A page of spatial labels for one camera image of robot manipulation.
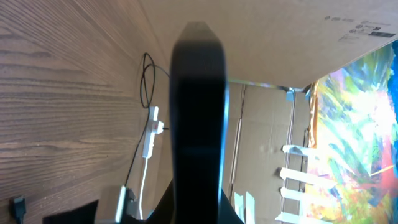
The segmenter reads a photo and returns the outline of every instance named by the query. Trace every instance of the colorful painting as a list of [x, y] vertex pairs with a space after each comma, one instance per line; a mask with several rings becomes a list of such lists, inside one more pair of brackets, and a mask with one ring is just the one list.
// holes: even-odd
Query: colorful painting
[[327, 161], [308, 173], [337, 182], [307, 185], [329, 205], [301, 203], [301, 215], [333, 223], [398, 223], [398, 42], [318, 82], [316, 147]]

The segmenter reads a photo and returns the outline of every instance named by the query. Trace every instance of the white cable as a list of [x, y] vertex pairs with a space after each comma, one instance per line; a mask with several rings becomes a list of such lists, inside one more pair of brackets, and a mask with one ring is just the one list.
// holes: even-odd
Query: white cable
[[142, 176], [141, 191], [139, 192], [139, 216], [142, 218], [142, 192], [144, 191], [145, 176], [147, 175], [148, 158], [145, 158], [144, 175]]

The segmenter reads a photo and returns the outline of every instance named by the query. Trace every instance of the wood grain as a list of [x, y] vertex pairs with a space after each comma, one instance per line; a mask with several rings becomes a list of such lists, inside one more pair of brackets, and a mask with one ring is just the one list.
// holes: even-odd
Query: wood grain
[[[40, 223], [125, 181], [147, 113], [138, 66], [149, 52], [164, 67], [158, 49], [137, 1], [0, 2], [0, 223], [12, 223], [10, 197], [24, 195], [25, 223]], [[154, 102], [164, 118], [168, 83], [158, 78]], [[160, 150], [154, 157], [147, 195]], [[129, 185], [139, 193], [136, 161]]]

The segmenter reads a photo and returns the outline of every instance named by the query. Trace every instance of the white plastic piece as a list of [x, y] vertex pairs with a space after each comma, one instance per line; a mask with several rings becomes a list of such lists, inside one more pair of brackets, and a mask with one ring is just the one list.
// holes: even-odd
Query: white plastic piece
[[101, 192], [101, 197], [95, 213], [94, 223], [119, 223], [122, 217], [125, 196], [125, 186], [105, 187]]
[[246, 224], [256, 224], [256, 201], [254, 197], [246, 192]]
[[157, 106], [151, 106], [151, 108], [153, 108], [154, 110], [154, 117], [152, 118], [152, 120], [157, 121], [157, 115], [159, 114], [159, 107]]
[[317, 197], [311, 194], [306, 194], [296, 190], [289, 190], [285, 187], [282, 187], [280, 189], [280, 194], [284, 198], [298, 200], [298, 201], [305, 201], [306, 203], [314, 203], [316, 205], [330, 206], [330, 204], [333, 203], [333, 201], [331, 200], [327, 200], [325, 198]]
[[154, 121], [152, 125], [152, 132], [155, 134], [160, 134], [163, 132], [164, 123], [161, 121]]
[[234, 208], [235, 212], [244, 223], [243, 195], [238, 195], [236, 192], [234, 192], [234, 201], [235, 201], [235, 208]]
[[286, 180], [286, 178], [294, 179], [301, 182], [306, 182], [308, 184], [321, 186], [327, 189], [331, 189], [337, 184], [336, 182], [328, 180], [326, 178], [318, 177], [313, 174], [307, 174], [288, 168], [282, 168], [282, 170], [280, 171], [280, 177], [283, 180]]
[[284, 145], [282, 147], [282, 150], [284, 153], [295, 154], [295, 155], [299, 155], [299, 156], [307, 156], [307, 157], [314, 158], [316, 160], [322, 159], [324, 161], [327, 161], [330, 157], [332, 157], [339, 165], [341, 165], [346, 170], [348, 170], [354, 174], [351, 167], [334, 150], [328, 150], [328, 149], [321, 150], [321, 149], [314, 149], [314, 148], [295, 146], [295, 145]]
[[286, 212], [281, 212], [278, 217], [275, 218], [275, 220], [293, 224], [332, 224], [332, 222], [317, 220], [316, 218], [293, 215]]

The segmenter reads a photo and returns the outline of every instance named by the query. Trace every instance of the black cable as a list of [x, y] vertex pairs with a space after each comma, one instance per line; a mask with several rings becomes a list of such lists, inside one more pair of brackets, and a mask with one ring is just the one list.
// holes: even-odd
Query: black cable
[[[146, 57], [149, 57], [149, 59], [150, 59], [150, 64], [148, 64], [148, 65], [145, 65]], [[146, 83], [146, 76], [145, 76], [146, 71], [147, 71], [147, 69], [149, 67], [152, 67], [154, 69], [154, 82], [152, 84], [152, 91], [150, 93], [150, 97], [148, 97], [147, 83]], [[134, 165], [134, 161], [136, 160], [136, 155], [137, 155], [137, 152], [138, 152], [138, 149], [139, 149], [139, 145], [140, 145], [140, 143], [142, 141], [142, 138], [145, 135], [145, 130], [147, 129], [147, 125], [148, 125], [148, 122], [149, 122], [150, 104], [152, 103], [152, 99], [153, 99], [153, 96], [154, 96], [154, 90], [155, 90], [156, 68], [161, 69], [170, 78], [170, 75], [162, 67], [156, 65], [155, 62], [154, 62], [154, 59], [152, 59], [152, 57], [147, 52], [144, 53], [144, 55], [142, 56], [142, 74], [141, 74], [141, 84], [139, 86], [139, 98], [140, 98], [140, 101], [141, 101], [141, 106], [143, 108], [145, 108], [145, 109], [148, 109], [148, 115], [147, 115], [147, 120], [145, 122], [144, 130], [142, 131], [141, 137], [138, 140], [136, 150], [134, 151], [134, 155], [132, 157], [130, 169], [129, 169], [129, 172], [127, 173], [126, 182], [124, 184], [125, 186], [127, 186], [127, 183], [129, 182], [131, 169], [132, 169], [132, 166]], [[142, 97], [142, 85], [144, 85], [144, 93], [145, 93], [145, 98], [146, 98], [146, 105], [144, 104], [144, 99]]]

